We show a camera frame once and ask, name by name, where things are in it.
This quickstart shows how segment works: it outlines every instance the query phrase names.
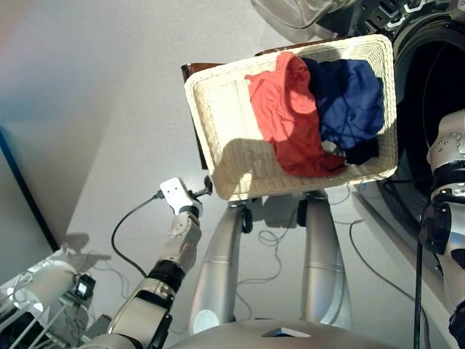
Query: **white cylinder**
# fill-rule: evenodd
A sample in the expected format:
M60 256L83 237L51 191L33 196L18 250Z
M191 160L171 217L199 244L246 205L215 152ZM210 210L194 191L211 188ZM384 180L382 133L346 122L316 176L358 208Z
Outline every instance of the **white cylinder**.
M39 311L47 309L59 296L73 285L73 272L65 263L54 263L33 274L32 281L14 291L14 301L22 304L35 303Z

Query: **blue edge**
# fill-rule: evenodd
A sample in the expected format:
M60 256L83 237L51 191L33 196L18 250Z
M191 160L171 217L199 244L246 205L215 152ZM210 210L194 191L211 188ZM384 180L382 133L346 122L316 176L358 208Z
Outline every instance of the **blue edge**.
M21 192L23 193L24 198L26 199L29 208L31 209L34 217L36 218L37 224L39 224L39 227L42 230L42 233L44 234L45 239L49 243L53 252L57 251L59 249L59 246L56 240L54 239L52 232L50 231L49 226L47 225L47 222L44 219L44 216L42 216L42 213L37 207L37 204L34 201L34 198L32 197L31 192L29 191L29 188L26 185L26 182L24 181L23 175L21 174L21 171L19 167L17 166L15 159L13 158L13 154L11 150L9 149L7 140L5 139L1 129L0 129L0 149L3 151L5 159L7 160L7 163L9 165L9 168L12 170L13 176L15 176L16 182L20 186Z

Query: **red cloth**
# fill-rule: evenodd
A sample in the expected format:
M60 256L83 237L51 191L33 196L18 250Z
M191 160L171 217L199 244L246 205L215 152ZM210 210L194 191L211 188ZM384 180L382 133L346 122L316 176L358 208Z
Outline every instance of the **red cloth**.
M321 146L315 98L309 91L310 72L302 59L282 52L275 71L246 79L251 82L248 91L260 132L287 173L323 177L344 170L344 157L326 153Z

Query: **wicker basket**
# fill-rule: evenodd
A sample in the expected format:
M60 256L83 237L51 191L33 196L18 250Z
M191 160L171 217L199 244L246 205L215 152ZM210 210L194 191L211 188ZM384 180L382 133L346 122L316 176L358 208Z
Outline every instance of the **wicker basket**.
M272 146L263 140L248 94L247 74L275 69L273 52L206 69L185 84L195 128L220 197L241 200L357 184L389 177L397 167L396 104L392 46L382 35L324 42L290 49L318 62L367 60L384 84L384 126L378 133L379 157L360 166L347 166L333 177L293 177L275 160Z

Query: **wire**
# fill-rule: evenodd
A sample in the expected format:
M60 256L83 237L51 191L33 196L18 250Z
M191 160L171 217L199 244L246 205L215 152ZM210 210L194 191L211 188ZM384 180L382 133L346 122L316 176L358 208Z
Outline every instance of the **wire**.
M276 262L278 262L278 270L273 275L267 278L246 278L238 282L238 285L236 288L236 296L248 309L247 320L250 320L252 318L254 312L250 304L239 294L238 287L240 285L245 285L245 284L266 284L267 282L275 280L281 274L281 271L283 269L283 263L279 257L278 248L279 248L279 244L283 241L283 239L286 237L287 233L289 232L289 229L291 228L291 225L292 225L292 222L294 221L294 217L296 213L297 211L292 212L291 217L289 218L287 227L284 230L284 233L282 233L280 236L276 235L270 230L261 230L259 232L258 239L259 239L260 244L262 244L265 247L274 247L275 253L273 257L275 258Z
M423 125L423 135L424 135L424 140L426 142L426 146L428 147L428 149L430 148L430 145L429 145L429 142L428 142L428 136L426 134L426 125L425 125L425 122L424 122L424 103L425 103L425 99L426 99L426 89L428 87L428 82L429 82L429 78L431 77L431 73L433 71L433 68L434 66L436 65L436 62L437 60L439 59L439 56L441 55L442 51L444 51L445 47L447 46L447 43L445 43L441 49L439 50L439 52L437 53L436 55L436 58L433 60L433 63L431 64L431 67L429 68L429 72L428 72L428 75L426 76L426 81L424 82L424 89L423 89L423 100L421 102L421 123Z
M90 312L90 310L87 309L86 306L85 306L83 303L81 303L81 304L79 305L79 307L80 307L80 309L84 310L84 312L87 314L87 318L89 319L89 321L92 320L93 322L95 322L95 314L92 314L92 313Z
M121 224L123 224L123 222L126 220L127 217L129 217L131 214L133 214L134 212L136 212L138 209L141 209L143 208L145 205L149 204L152 200L155 200L156 198L159 197L159 194L157 193L156 195L152 196L151 198L149 198L148 200L142 202L139 206L136 206L135 208L133 208L131 211L129 211L128 213L126 213L124 215L123 218L121 218L121 220L118 222L118 224L116 225L115 229L113 230L113 234L111 234L111 247L113 248L113 251L120 257L122 258L123 260L127 261L130 265L132 265L134 268L136 268L139 273L142 274L142 276L144 276L145 278L147 277L147 274L144 272L144 270L133 260L129 259L127 256L125 256L115 245L115 235L116 235L116 232L118 231L119 227L121 226Z
M388 189L388 185L391 185L391 184L406 184L406 183L413 183L413 182L421 182L423 180L428 180L431 176L427 175L427 176L422 176L422 177L418 177L418 178L412 178L412 179L409 179L409 180L387 180L385 182L383 182L383 189L405 210L405 212L408 213L408 216L409 218L411 219L412 223L418 228L420 229L420 223L416 220L415 217L413 217L408 209L407 209L407 206L404 204L404 202L402 201L402 199L399 197L399 194L397 191L393 191L391 189ZM441 266L441 262L439 261L439 258L437 257L437 254L435 254L434 252L431 252L433 257L436 259L436 269L437 271L442 275L444 276L444 273L442 271L442 266Z
M342 200L339 200L339 201L336 201L336 202L328 202L330 204L330 206L342 204L343 202L345 202L350 197L350 193L351 193L350 187L348 185L346 185L346 189L347 189L346 196Z
M423 246L416 243L416 284L415 313L413 317L413 349L420 349L420 311L421 311L421 266L423 264Z
M25 275L29 276L29 279L28 279L27 281L21 280L21 278L22 278L23 276L25 276ZM13 286L13 293L12 293L12 298L13 298L13 300L14 300L16 303L22 303L22 302L25 302L25 301L26 301L26 299L18 300L18 299L16 298L16 293L17 293L20 289L22 289L24 286L26 286L26 285L28 285L30 282L32 282L32 280L33 280L33 275L34 275L34 274L33 274L32 272L30 272L29 270L27 270L27 271L24 271L24 272L22 272L20 275L17 276L16 283L15 283L15 285Z
M352 229L354 227L354 225L356 224L359 224L363 222L363 220L355 220L353 221L351 224L350 224L350 227L349 227L349 238L350 238L350 243L353 247L353 249L355 250L355 253L357 253L358 257L360 258L360 260L363 262L363 264L373 273L375 274L376 276L378 276L381 280L383 280L384 282L386 282L387 284L389 284L391 287L393 287L394 289L396 289L398 292L400 292L401 294L403 294L404 296L406 296L409 300L411 300L412 302L415 302L416 299L412 296L410 296L406 291L404 291L403 289L401 289L398 285L394 284L393 282L391 282L390 280L388 280L387 278L385 278L384 276L382 276L380 273L378 273L367 261L366 259L362 256L360 250L358 249L357 245L355 244L354 242L354 237L353 237L353 233L352 233ZM428 316L426 315L426 312L424 311L423 309L423 306L420 305L420 310L421 310L421 314L423 315L423 318L424 318L424 347L426 349L431 349L431 343L429 341L429 322L428 322Z
M101 271L112 271L114 272L116 275L118 275L118 277L120 278L121 280L121 290L120 290L120 295L122 298L124 298L125 300L127 300L129 298L129 287L131 285L131 283L129 282L128 278L120 273L119 271L117 271L115 268L113 268L111 265L108 264L107 261L105 261L105 264L107 265L108 269L107 268L98 268L98 267L92 267L93 269L96 269L96 270L101 270Z
M70 334L71 334L71 337L73 338L73 340L75 340L77 342L77 346L81 345L81 327L79 326L78 322L81 323L82 325L82 331L85 330L85 325L82 321L78 320L76 317L78 315L78 312L79 312L79 308L76 309L76 312L74 314L74 319L72 320L71 319L71 316L70 314L68 314L66 311L65 311L65 317L66 317L66 325L71 325L72 327L75 327L76 330L74 329L71 329L70 330Z

